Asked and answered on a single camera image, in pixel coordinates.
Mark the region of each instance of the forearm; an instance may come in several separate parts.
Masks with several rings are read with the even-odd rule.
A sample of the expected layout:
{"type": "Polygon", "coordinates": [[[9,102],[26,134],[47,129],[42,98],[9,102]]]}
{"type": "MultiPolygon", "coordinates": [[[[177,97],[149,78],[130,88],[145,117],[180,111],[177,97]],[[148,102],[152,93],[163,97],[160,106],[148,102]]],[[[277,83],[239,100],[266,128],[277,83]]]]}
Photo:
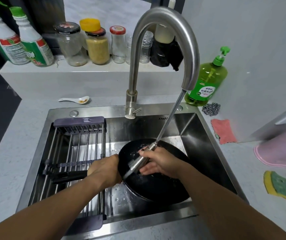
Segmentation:
{"type": "Polygon", "coordinates": [[[61,239],[86,204],[101,190],[90,175],[0,223],[0,239],[61,239]]]}
{"type": "Polygon", "coordinates": [[[271,220],[192,166],[179,179],[216,239],[286,239],[271,220]]]}

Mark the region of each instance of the gray wall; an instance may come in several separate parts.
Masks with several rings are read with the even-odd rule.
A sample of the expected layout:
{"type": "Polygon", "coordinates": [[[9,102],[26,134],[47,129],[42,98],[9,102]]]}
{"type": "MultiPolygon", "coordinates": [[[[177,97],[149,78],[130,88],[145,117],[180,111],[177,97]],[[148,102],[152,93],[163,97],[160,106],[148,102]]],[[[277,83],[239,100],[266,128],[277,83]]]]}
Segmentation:
{"type": "Polygon", "coordinates": [[[229,74],[212,101],[222,105],[237,139],[280,132],[272,124],[286,113],[286,0],[185,0],[182,15],[195,32],[201,63],[221,46],[231,48],[224,63],[229,74]]]}

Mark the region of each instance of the ceramic spoon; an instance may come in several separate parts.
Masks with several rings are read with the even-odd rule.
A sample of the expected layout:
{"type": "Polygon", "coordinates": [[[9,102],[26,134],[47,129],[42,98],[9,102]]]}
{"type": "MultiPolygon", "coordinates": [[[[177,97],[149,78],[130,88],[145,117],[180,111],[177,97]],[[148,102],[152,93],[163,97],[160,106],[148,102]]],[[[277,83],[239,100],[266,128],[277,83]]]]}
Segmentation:
{"type": "Polygon", "coordinates": [[[84,97],[80,97],[80,98],[67,98],[67,97],[64,97],[64,98],[60,98],[58,100],[59,102],[62,102],[62,101],[71,101],[71,102],[75,102],[75,103],[78,103],[78,104],[86,104],[88,101],[89,101],[89,96],[84,96],[84,97]]]}

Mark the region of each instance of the yellow sponge layer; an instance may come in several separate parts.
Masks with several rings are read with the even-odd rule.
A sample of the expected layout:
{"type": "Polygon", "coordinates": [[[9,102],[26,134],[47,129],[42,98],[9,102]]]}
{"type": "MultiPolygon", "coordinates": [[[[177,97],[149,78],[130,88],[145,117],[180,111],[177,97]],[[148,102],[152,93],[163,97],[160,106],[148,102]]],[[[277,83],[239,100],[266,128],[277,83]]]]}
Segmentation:
{"type": "Polygon", "coordinates": [[[286,199],[286,195],[276,192],[276,190],[273,186],[271,175],[272,175],[272,171],[265,171],[265,173],[264,173],[264,184],[265,184],[265,188],[267,190],[267,193],[269,193],[271,195],[283,197],[284,199],[286,199]]]}

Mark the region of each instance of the faucet spout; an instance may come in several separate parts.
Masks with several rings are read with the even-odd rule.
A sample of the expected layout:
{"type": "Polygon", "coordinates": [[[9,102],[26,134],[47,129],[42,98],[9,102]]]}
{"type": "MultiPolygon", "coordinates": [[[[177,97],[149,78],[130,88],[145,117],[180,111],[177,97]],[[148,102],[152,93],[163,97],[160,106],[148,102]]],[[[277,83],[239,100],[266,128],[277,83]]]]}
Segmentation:
{"type": "Polygon", "coordinates": [[[167,7],[154,7],[137,22],[132,38],[131,62],[129,68],[129,89],[126,91],[126,118],[135,118],[137,101],[137,73],[140,60],[143,36],[152,24],[163,24],[175,34],[184,56],[184,78],[182,89],[193,90],[197,81],[200,68],[200,54],[197,41],[191,26],[177,11],[167,7]]]}

